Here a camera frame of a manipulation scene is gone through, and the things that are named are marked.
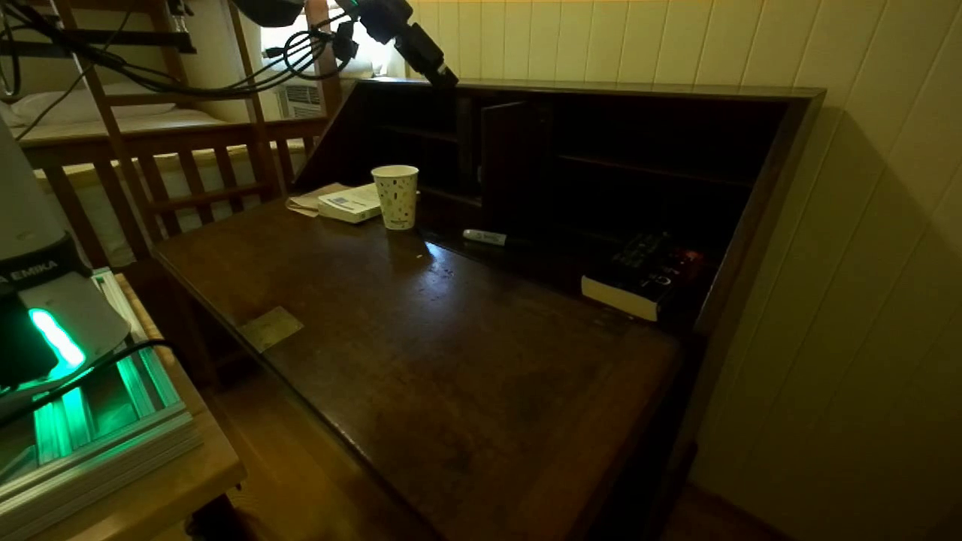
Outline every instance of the paper cup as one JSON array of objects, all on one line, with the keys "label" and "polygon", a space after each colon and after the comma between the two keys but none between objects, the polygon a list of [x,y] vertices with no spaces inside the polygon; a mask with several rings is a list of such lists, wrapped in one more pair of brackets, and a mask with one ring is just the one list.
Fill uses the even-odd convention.
[{"label": "paper cup", "polygon": [[389,231],[412,231],[418,220],[418,167],[379,164],[369,167],[383,197],[383,220]]}]

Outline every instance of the wooden desk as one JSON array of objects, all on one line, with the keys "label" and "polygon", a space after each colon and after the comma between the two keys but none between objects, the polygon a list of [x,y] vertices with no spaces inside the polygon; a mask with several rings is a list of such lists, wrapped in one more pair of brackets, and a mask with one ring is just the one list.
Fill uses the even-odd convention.
[{"label": "wooden desk", "polygon": [[[152,318],[134,297],[134,292],[120,279],[127,297],[148,326],[151,336],[159,336]],[[100,499],[96,504],[72,514],[39,537],[151,537],[168,532],[177,524],[186,524],[199,507],[220,499],[230,485],[239,485],[244,466],[230,435],[217,425],[212,411],[201,392],[188,384],[177,358],[168,349],[155,349],[180,399],[192,415],[188,435],[199,441],[184,456],[151,472],[148,477]]]},{"label": "wooden desk", "polygon": [[155,248],[446,537],[577,536],[679,368],[668,334],[283,203]]}]

